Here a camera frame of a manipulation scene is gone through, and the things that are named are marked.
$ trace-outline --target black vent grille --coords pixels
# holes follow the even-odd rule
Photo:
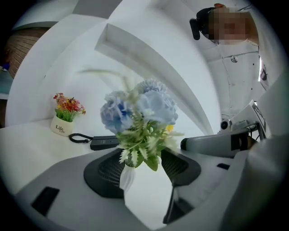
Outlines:
[[[121,173],[125,164],[119,163],[120,155],[115,155],[99,165],[98,173],[102,179],[111,182],[114,186],[119,187]]]
[[[175,176],[184,172],[189,167],[189,164],[175,155],[165,152],[162,153],[162,166],[172,181]]]

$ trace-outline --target white flower pot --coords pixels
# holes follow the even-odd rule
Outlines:
[[[119,187],[126,193],[135,179],[135,168],[125,165],[119,182]]]
[[[62,119],[59,119],[56,115],[53,117],[53,120],[50,125],[51,131],[62,136],[69,136],[72,134],[73,122],[67,122]]]

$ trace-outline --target light blue flower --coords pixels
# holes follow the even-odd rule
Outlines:
[[[149,91],[140,95],[138,111],[145,120],[154,120],[166,125],[174,125],[178,118],[174,100],[162,91]]]
[[[144,94],[149,91],[166,92],[167,88],[160,81],[157,81],[154,79],[148,79],[137,84],[135,87],[135,90],[137,90],[139,94]]]
[[[123,132],[132,126],[131,107],[123,99],[125,92],[112,92],[105,96],[107,101],[100,110],[102,123],[105,128],[117,134]]]

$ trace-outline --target black charger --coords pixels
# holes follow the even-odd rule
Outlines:
[[[74,136],[80,136],[80,137],[84,137],[87,139],[76,140],[76,139],[73,139]],[[69,135],[69,139],[74,143],[89,143],[91,141],[90,149],[94,151],[114,148],[117,145],[119,145],[119,141],[115,135],[90,137],[90,136],[83,135],[80,133],[73,133]]]

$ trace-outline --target black cable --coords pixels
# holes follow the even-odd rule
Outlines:
[[[80,137],[87,138],[87,139],[77,140],[77,139],[73,139],[74,136],[80,136]],[[93,139],[93,137],[83,135],[80,133],[73,133],[73,134],[69,135],[68,137],[73,143],[89,143]]]

